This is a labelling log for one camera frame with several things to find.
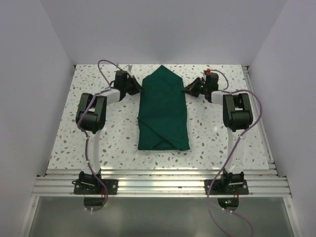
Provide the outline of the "dark green surgical cloth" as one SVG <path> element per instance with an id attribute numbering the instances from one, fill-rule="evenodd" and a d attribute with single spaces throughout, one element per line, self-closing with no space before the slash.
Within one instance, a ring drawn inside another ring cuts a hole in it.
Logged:
<path id="1" fill-rule="evenodd" d="M 186 151 L 190 149 L 187 106 L 183 80 L 159 66 L 142 81 L 138 149 L 144 151 Z"/>

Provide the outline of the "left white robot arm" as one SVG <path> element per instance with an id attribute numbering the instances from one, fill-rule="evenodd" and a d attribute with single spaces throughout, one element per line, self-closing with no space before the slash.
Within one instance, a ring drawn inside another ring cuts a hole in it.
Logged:
<path id="1" fill-rule="evenodd" d="M 117 103 L 129 94 L 135 95 L 144 89 L 130 71 L 118 70 L 109 87 L 95 94 L 81 95 L 76 114 L 76 124 L 85 134 L 85 167 L 79 174 L 79 181 L 92 194 L 102 190 L 101 166 L 99 161 L 99 139 L 106 123 L 107 106 Z"/>

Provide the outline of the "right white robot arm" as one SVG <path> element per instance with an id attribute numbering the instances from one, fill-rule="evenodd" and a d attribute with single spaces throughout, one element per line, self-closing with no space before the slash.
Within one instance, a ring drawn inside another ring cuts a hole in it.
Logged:
<path id="1" fill-rule="evenodd" d="M 224 127 L 228 132 L 228 155 L 221 168 L 220 188 L 222 192 L 231 194 L 238 185 L 244 182 L 243 154 L 245 134 L 256 123 L 250 102 L 252 92 L 246 89 L 228 91 L 228 87 L 219 89 L 219 75 L 222 75 L 229 85 L 227 77 L 219 70 L 207 69 L 202 77 L 196 78 L 185 86 L 182 92 L 199 97 L 203 95 L 209 103 L 222 106 Z"/>

